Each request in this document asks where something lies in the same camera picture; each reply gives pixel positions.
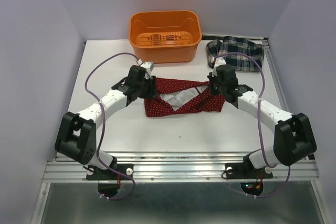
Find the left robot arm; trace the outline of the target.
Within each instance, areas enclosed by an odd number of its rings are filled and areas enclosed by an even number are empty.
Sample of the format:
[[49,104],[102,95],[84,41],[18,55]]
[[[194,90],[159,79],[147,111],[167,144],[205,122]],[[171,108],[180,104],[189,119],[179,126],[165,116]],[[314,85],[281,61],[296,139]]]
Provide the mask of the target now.
[[65,113],[61,119],[55,150],[92,173],[98,169],[106,179],[113,178],[116,174],[131,179],[130,175],[117,170],[117,159],[114,156],[101,150],[102,140],[97,140],[97,129],[105,130],[107,119],[136,99],[156,97],[153,68],[152,62],[133,65],[128,75],[105,96],[96,98],[96,103],[77,113]]

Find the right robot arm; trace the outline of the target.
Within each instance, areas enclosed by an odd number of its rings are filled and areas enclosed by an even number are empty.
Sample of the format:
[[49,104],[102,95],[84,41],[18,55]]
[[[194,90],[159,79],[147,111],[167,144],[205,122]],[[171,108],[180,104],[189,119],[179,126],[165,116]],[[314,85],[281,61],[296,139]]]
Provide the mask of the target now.
[[257,119],[274,135],[271,146],[247,154],[241,163],[227,163],[223,174],[226,179],[253,178],[266,167],[285,165],[290,167],[317,150],[309,118],[293,114],[262,99],[251,87],[239,84],[231,65],[220,64],[208,75],[211,94],[221,94],[226,102]]

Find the red polka dot skirt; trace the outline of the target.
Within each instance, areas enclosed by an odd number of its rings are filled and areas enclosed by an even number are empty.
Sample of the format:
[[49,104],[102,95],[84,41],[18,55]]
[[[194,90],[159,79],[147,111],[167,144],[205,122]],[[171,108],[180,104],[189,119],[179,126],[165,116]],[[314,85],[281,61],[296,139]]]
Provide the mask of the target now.
[[144,100],[149,118],[169,115],[220,112],[225,103],[223,95],[212,95],[209,82],[156,78],[157,97]]

